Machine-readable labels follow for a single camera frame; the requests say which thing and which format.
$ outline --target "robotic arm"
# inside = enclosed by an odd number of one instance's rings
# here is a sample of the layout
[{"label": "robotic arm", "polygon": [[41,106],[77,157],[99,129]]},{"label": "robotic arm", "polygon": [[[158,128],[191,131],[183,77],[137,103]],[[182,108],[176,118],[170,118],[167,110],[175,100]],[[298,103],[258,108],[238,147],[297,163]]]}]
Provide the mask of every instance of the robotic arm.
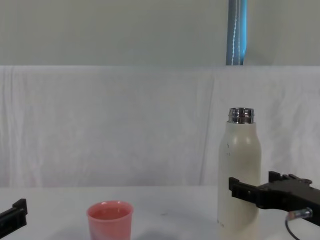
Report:
[{"label": "robotic arm", "polygon": [[270,171],[268,183],[253,186],[229,178],[232,197],[255,204],[260,209],[279,209],[288,212],[285,226],[291,236],[299,240],[289,229],[288,221],[302,218],[320,226],[320,190],[310,186],[309,179],[293,174]]},{"label": "robotic arm", "polygon": [[20,199],[7,211],[0,213],[0,239],[27,225],[27,201]]}]

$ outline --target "water bottle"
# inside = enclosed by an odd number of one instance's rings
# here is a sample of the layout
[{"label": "water bottle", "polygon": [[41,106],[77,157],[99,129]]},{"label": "water bottle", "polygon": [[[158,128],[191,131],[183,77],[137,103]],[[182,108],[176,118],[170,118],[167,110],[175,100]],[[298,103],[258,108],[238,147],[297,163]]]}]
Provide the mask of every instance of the water bottle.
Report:
[{"label": "water bottle", "polygon": [[231,108],[219,147],[217,222],[219,240],[257,240],[258,208],[232,197],[229,177],[260,185],[261,146],[252,108]]}]

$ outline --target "white table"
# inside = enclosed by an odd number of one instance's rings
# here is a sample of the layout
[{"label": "white table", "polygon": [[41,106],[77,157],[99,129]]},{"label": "white table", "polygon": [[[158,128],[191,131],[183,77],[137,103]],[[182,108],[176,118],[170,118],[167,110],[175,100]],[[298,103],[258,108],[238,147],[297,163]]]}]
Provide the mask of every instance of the white table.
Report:
[{"label": "white table", "polygon": [[[27,226],[4,240],[89,240],[86,209],[105,200],[133,204],[132,240],[217,240],[216,188],[187,187],[71,187],[0,188],[0,211],[27,199]],[[291,240],[286,213],[260,212],[260,239]],[[319,239],[320,227],[304,220],[290,223],[301,240]]]}]

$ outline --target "metal connector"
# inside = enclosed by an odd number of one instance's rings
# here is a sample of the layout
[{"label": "metal connector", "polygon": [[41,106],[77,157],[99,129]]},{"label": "metal connector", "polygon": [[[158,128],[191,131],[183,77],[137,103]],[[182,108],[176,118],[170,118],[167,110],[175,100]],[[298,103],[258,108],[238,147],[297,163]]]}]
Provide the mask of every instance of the metal connector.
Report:
[{"label": "metal connector", "polygon": [[311,208],[307,207],[301,210],[289,211],[286,220],[291,221],[295,219],[307,219],[311,218],[313,215],[313,211]]}]

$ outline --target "pink cup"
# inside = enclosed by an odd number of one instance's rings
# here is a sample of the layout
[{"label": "pink cup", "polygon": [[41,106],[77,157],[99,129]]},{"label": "pink cup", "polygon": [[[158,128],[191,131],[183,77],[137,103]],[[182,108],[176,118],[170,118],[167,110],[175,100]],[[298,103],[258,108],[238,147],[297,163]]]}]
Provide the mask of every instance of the pink cup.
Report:
[{"label": "pink cup", "polygon": [[103,201],[86,211],[91,240],[130,240],[134,208],[125,201]]}]

